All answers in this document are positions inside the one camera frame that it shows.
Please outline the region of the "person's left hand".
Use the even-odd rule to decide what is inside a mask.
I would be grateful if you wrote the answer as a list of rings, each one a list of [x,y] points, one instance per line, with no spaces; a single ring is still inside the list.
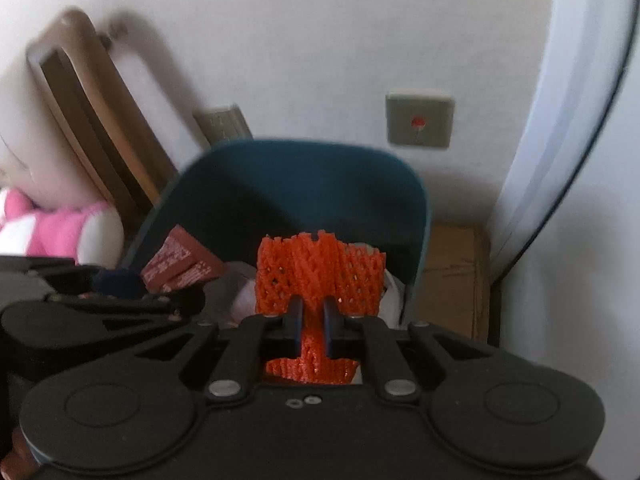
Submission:
[[[32,455],[20,428],[12,431],[12,448],[1,461],[3,480],[28,480],[38,471],[40,465]]]

